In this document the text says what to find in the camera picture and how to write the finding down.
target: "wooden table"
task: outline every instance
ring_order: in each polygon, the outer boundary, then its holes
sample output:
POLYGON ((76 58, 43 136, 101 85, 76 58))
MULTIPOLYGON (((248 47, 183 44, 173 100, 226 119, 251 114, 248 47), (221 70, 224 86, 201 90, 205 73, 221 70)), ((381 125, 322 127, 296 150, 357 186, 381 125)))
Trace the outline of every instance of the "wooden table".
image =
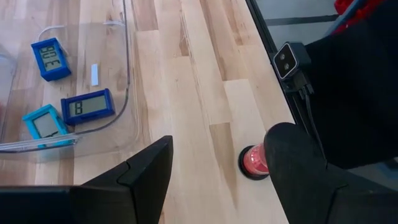
MULTIPOLYGON (((33 2, 1 1, 0 19, 32 18, 40 10, 37 19, 50 24, 124 17, 122 0, 33 2)), ((137 141, 118 141, 120 135, 129 139, 134 126, 127 110, 110 131, 93 137, 118 150, 41 164, 1 161, 0 183, 82 184, 171 134, 174 163, 161 223, 287 223, 271 179, 248 180, 236 162, 272 125, 293 122, 245 1, 131 0, 126 12, 137 141)), ((84 48, 87 42, 79 43, 84 48)), ((72 88, 78 91, 79 82, 72 88)), ((45 93, 53 101, 62 96, 45 93)))

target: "light wood surface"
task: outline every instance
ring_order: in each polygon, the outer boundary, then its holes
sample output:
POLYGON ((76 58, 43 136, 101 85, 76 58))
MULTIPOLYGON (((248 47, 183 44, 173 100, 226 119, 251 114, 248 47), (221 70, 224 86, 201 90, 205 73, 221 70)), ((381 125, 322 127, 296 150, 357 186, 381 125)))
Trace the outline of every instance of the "light wood surface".
MULTIPOLYGON (((74 78, 61 82, 69 83, 44 83, 28 63, 18 65, 10 92, 0 91, 0 101, 17 99, 8 101, 14 114, 0 113, 1 124, 7 123, 2 135, 20 141, 29 137, 18 116, 47 103, 59 108, 62 97, 96 90, 89 68, 97 61, 100 71, 108 71, 98 88, 110 88, 120 110, 130 69, 133 91, 121 118, 77 145, 113 152, 41 164, 2 160, 0 184, 82 184, 171 134, 174 163, 161 223, 287 223, 270 178, 248 180, 236 162, 272 125, 293 122, 245 0, 126 0, 126 16, 130 68, 120 60, 122 32, 80 26, 60 34, 77 43, 66 46, 74 78)), ((50 25, 123 17, 122 0, 0 1, 0 22, 18 21, 35 35, 50 25)), ((31 57, 32 40, 23 40, 15 58, 31 57)))

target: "plastic bin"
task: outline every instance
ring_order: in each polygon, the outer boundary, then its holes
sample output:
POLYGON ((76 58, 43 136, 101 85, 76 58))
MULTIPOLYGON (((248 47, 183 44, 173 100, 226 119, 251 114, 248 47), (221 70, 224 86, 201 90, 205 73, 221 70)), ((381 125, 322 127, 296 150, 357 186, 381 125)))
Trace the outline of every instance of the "plastic bin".
POLYGON ((81 14, 73 12, 73 4, 69 4, 73 1, 28 1, 30 8, 23 15, 13 1, 0 3, 0 159, 45 162, 134 145, 140 122, 128 63, 125 9, 118 20, 108 21, 105 12, 103 22, 82 24, 82 19, 71 16, 81 14), (52 37, 64 48, 72 75, 47 82, 40 76, 30 45, 52 37), (91 66, 95 63, 98 86, 91 85, 91 66), (116 114, 69 126, 70 134, 34 140, 22 121, 24 115, 47 104, 62 117, 62 98, 105 88, 111 91, 116 114), (66 140, 71 144, 54 146, 66 140))

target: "digital display number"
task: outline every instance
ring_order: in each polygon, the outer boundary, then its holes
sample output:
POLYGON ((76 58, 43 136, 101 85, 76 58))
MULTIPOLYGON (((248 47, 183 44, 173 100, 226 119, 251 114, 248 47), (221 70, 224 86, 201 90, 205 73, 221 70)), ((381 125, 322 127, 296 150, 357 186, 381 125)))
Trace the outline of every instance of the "digital display number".
POLYGON ((61 135, 50 113, 33 120, 36 130, 41 138, 61 135))
POLYGON ((76 101, 69 104, 71 117, 106 109, 105 96, 97 96, 86 100, 76 101))
POLYGON ((40 56, 42 57, 46 72, 62 67, 60 57, 58 56, 54 45, 43 47, 39 50, 39 52, 40 56))

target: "digital thermometer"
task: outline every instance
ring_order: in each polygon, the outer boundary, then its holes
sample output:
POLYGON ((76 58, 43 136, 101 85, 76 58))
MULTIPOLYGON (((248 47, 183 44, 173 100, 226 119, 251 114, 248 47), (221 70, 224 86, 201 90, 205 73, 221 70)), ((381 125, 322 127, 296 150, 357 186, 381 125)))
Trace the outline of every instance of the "digital thermometer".
MULTIPOLYGON (((30 135, 34 139, 42 139, 62 134, 68 134, 68 129, 62 119, 59 117, 57 110, 52 105, 43 106, 37 111, 33 111, 22 117, 30 135)), ((70 144, 70 141, 57 142, 54 145, 70 144)))
POLYGON ((71 74, 60 43, 56 38, 31 45, 39 66, 40 75, 46 81, 58 80, 71 74))
POLYGON ((61 106, 63 120, 71 126, 115 114, 111 92, 107 88, 61 99, 61 106))

